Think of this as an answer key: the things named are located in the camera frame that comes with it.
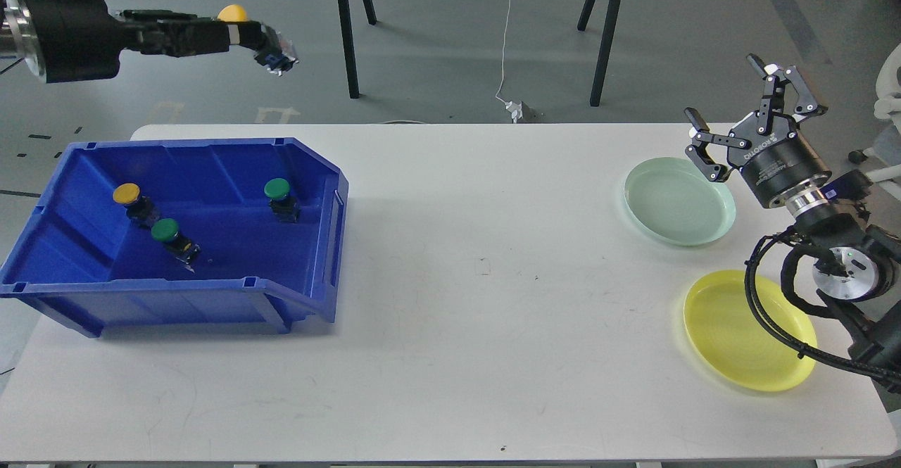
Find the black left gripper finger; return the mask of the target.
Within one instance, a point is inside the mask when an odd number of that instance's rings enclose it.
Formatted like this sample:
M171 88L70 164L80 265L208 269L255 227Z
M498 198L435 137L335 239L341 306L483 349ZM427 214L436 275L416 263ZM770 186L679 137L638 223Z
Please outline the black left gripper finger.
M170 10L123 10L128 32L229 32L229 25L213 17Z
M141 32L141 53L175 58L229 51L227 32Z

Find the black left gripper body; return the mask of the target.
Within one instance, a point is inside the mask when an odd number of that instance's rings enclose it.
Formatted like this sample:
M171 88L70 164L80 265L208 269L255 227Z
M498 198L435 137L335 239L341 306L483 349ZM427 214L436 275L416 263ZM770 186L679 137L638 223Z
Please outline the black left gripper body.
M113 79L122 51L152 49L146 38L104 0L4 0L4 58L47 84Z

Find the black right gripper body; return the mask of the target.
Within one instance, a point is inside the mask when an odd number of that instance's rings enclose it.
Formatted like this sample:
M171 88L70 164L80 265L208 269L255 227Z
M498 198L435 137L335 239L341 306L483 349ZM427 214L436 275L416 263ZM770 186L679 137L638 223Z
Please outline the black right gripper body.
M748 144L747 148L730 148L729 164L737 167L763 208L784 204L780 198L799 184L827 183L831 170L801 134L794 118L772 116L767 135L758 132L762 126L757 115L750 113L729 130L731 137Z

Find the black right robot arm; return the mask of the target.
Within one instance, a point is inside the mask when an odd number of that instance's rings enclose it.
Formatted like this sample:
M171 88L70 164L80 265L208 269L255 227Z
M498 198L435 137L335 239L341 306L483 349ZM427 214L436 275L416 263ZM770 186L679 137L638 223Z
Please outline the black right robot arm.
M899 237L870 224L866 198L876 179L860 170L839 177L801 134L801 122L823 115L798 67L747 61L762 80L759 106L721 135L698 110L687 108L692 127L686 156L709 182L740 174L765 209L786 208L794 219L781 233L757 241L745 262L744 293L757 323L779 343L832 368L872 379L889 392L900 385L899 305L871 320L859 304L882 297L899 282ZM838 320L852 337L848 356L832 355L780 327L757 292L757 268L776 244L789 247L780 289L807 315Z

